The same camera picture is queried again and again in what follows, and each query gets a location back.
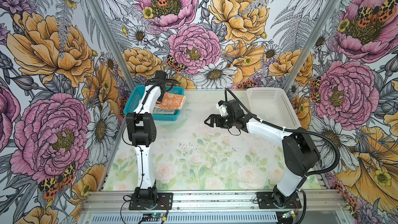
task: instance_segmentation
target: pink peony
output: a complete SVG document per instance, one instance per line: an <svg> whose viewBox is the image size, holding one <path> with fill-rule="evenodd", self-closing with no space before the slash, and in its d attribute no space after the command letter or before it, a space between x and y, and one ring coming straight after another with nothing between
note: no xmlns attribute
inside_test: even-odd
<svg viewBox="0 0 398 224"><path fill-rule="evenodd" d="M361 59L366 63L379 60L398 46L398 14L386 22L369 23L366 27L358 26L358 9L374 9L386 0L352 0L346 12L340 15L340 25L333 46L336 51L351 59Z"/></svg>
<svg viewBox="0 0 398 224"><path fill-rule="evenodd" d="M216 63L220 58L220 44L216 34L200 25L183 26L168 39L170 55L187 66L187 73L197 74L199 68Z"/></svg>
<svg viewBox="0 0 398 224"><path fill-rule="evenodd" d="M344 130L359 128L376 111L379 102L374 81L371 69L359 61L332 62L321 77L321 101L315 104L316 113L320 118L326 115L340 122Z"/></svg>
<svg viewBox="0 0 398 224"><path fill-rule="evenodd" d="M41 182L61 175L73 162L79 169L86 162L87 108L66 93L39 100L27 107L15 125L11 171Z"/></svg>
<svg viewBox="0 0 398 224"><path fill-rule="evenodd" d="M151 0L136 0L138 4L136 7L142 11L146 7L152 7ZM167 31L183 26L185 23L190 23L195 19L197 0L178 0L181 3L181 9L178 14L167 14L160 17L154 16L149 18L149 23L157 31Z"/></svg>
<svg viewBox="0 0 398 224"><path fill-rule="evenodd" d="M0 152L7 146L12 134L12 123L18 117L21 107L11 91L0 85Z"/></svg>

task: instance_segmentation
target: floral wallpaper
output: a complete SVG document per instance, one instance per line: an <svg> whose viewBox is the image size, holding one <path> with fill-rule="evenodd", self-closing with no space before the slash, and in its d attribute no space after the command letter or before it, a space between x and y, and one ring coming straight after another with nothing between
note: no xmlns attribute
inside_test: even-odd
<svg viewBox="0 0 398 224"><path fill-rule="evenodd" d="M98 1L138 85L163 70L189 89L282 87L327 2ZM300 71L301 85L312 62Z"/></svg>
<svg viewBox="0 0 398 224"><path fill-rule="evenodd" d="M398 223L397 9L398 0L341 0L287 92L301 126L339 147L326 178L356 223ZM330 166L333 150L313 139Z"/></svg>
<svg viewBox="0 0 398 224"><path fill-rule="evenodd" d="M7 223L77 223L110 158L130 91L86 12L74 0L0 0L0 218Z"/></svg>

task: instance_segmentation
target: purple flower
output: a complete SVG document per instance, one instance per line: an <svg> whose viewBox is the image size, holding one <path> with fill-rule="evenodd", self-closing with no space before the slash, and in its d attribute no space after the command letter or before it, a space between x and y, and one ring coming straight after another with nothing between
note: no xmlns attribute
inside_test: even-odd
<svg viewBox="0 0 398 224"><path fill-rule="evenodd" d="M11 171L41 182L57 178L72 163L81 168L89 153L85 145L90 120L83 103L66 93L33 103L15 125L18 150L11 157Z"/></svg>
<svg viewBox="0 0 398 224"><path fill-rule="evenodd" d="M143 12L156 31L180 28L195 19L197 0L172 0L166 6L158 6L151 0L136 1L136 8Z"/></svg>
<svg viewBox="0 0 398 224"><path fill-rule="evenodd" d="M373 206L360 198L357 198L361 223L363 224L383 224L383 217L373 209Z"/></svg>
<svg viewBox="0 0 398 224"><path fill-rule="evenodd" d="M220 58L217 35L200 25L185 25L168 39L170 55L177 63L187 66L186 72L197 74L199 68L216 63Z"/></svg>
<svg viewBox="0 0 398 224"><path fill-rule="evenodd" d="M12 123L18 117L21 107L11 91L0 85L0 152L7 146L12 133Z"/></svg>
<svg viewBox="0 0 398 224"><path fill-rule="evenodd" d="M36 12L36 6L30 0L0 0L0 8L3 8L12 15L15 13L22 15L24 11L29 14Z"/></svg>
<svg viewBox="0 0 398 224"><path fill-rule="evenodd" d="M320 118L326 115L340 122L344 130L359 128L376 111L379 92L374 85L371 69L359 61L332 62L321 77L321 101L315 103L315 111Z"/></svg>
<svg viewBox="0 0 398 224"><path fill-rule="evenodd" d="M0 44L6 45L8 33L9 33L9 31L4 26L4 24L0 24Z"/></svg>
<svg viewBox="0 0 398 224"><path fill-rule="evenodd" d="M262 79L265 77L266 75L262 72L259 73L255 73L254 75L252 75L249 80L254 81L254 83L256 83L256 85L262 85L263 81Z"/></svg>
<svg viewBox="0 0 398 224"><path fill-rule="evenodd" d="M340 15L337 36L333 46L336 51L351 59L361 59L372 63L384 57L398 46L398 14L392 15L387 21L379 18L365 27L358 26L358 9L371 9L381 5L386 0L352 0L346 7L346 12Z"/></svg>

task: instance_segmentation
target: red wire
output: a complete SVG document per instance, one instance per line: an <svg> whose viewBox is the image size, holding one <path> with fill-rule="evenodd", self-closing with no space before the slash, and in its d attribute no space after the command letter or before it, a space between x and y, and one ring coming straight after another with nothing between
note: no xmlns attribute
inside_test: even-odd
<svg viewBox="0 0 398 224"><path fill-rule="evenodd" d="M168 208L167 205L164 203L164 201L162 201L162 200L158 200L158 201L160 201L160 202L166 207L166 210L169 210L169 208Z"/></svg>
<svg viewBox="0 0 398 224"><path fill-rule="evenodd" d="M297 211L297 213L299 212L299 207L297 206L297 203L295 202L295 201L293 201L294 203L295 203L295 205L296 205L296 211Z"/></svg>

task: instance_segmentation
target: metal mounting plate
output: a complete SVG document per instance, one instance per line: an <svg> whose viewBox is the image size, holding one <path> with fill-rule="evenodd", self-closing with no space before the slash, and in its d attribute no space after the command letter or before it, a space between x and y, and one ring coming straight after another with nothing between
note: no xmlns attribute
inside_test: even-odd
<svg viewBox="0 0 398 224"><path fill-rule="evenodd" d="M276 209L277 206L273 203L273 192L256 192L258 207L260 209ZM299 195L295 192L290 201L286 203L286 208L296 208L296 204L298 208L301 208L301 203L299 199Z"/></svg>
<svg viewBox="0 0 398 224"><path fill-rule="evenodd" d="M167 204L167 208L169 210L172 209L173 193L158 193L158 199L163 201L164 203L166 203ZM139 204L138 202L134 201L134 193L133 193L131 195L131 201L130 201L130 205L129 205L129 210L148 210L148 209L145 208L142 204ZM166 210L166 206L158 203L151 210Z"/></svg>

